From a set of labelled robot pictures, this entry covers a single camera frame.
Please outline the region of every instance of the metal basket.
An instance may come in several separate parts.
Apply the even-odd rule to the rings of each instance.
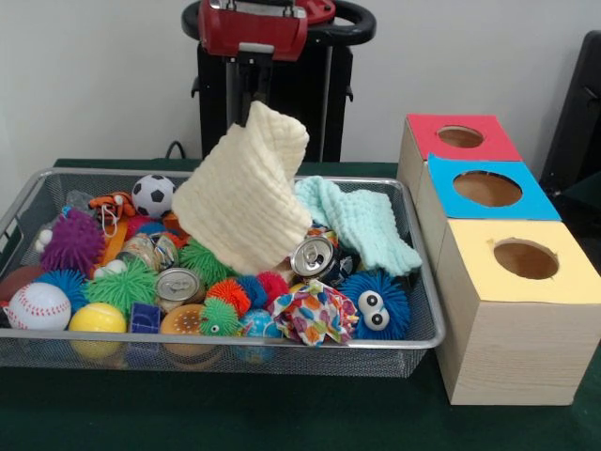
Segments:
[[[0,233],[4,234],[0,242],[0,274],[5,276],[21,265],[38,263],[39,256],[33,250],[36,236],[43,225],[59,214],[69,191],[92,195],[128,191],[145,174],[67,168],[36,174],[0,222]],[[190,175],[161,174],[177,186]],[[0,329],[0,366],[408,377],[425,352],[444,337],[439,299],[408,191],[392,179],[329,179],[345,192],[364,189],[387,195],[399,235],[424,260],[420,271],[406,281],[411,308],[406,340],[351,340],[344,346],[324,343],[313,349],[268,338]],[[115,352],[103,359],[88,359],[74,349],[74,341],[85,341],[90,347],[113,346]]]

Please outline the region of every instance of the blue fuzzy toy with eyes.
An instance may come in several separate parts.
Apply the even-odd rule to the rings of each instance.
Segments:
[[[364,340],[402,340],[411,313],[405,291],[383,271],[357,272],[338,288],[357,307],[361,318],[354,337]]]

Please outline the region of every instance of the white toy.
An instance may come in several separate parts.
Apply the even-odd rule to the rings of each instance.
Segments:
[[[106,266],[101,266],[97,270],[94,271],[94,278],[100,279],[104,277],[106,274],[119,274],[128,269],[128,265],[125,264],[123,260],[113,260],[109,261]]]
[[[171,210],[175,191],[176,185],[167,177],[145,176],[133,185],[131,200],[139,214],[158,219]]]
[[[50,241],[52,241],[52,239],[53,239],[53,231],[52,230],[45,228],[44,230],[39,232],[38,239],[36,240],[36,242],[34,244],[34,248],[36,249],[36,252],[38,252],[39,254],[43,254],[44,249],[46,249],[46,246],[50,243]]]
[[[17,291],[4,311],[13,329],[62,331],[69,324],[71,304],[60,288],[35,282]]]

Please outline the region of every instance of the googly eyes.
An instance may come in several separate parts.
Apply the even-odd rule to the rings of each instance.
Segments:
[[[388,310],[382,308],[379,312],[370,313],[363,315],[363,321],[365,325],[372,331],[383,331],[388,326],[391,320],[391,316],[388,314]]]
[[[372,331],[386,329],[391,316],[384,307],[382,297],[375,291],[364,291],[357,302],[359,310],[363,313],[363,322]]]
[[[359,301],[357,302],[359,305],[359,310],[364,315],[369,312],[378,311],[384,307],[384,301],[382,301],[382,297],[377,294],[375,291],[364,291],[361,296],[359,296]]]

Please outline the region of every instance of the soccer ball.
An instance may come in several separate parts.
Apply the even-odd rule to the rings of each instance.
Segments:
[[[159,219],[171,210],[171,199],[176,191],[173,181],[164,176],[145,176],[135,182],[131,200],[142,216]]]

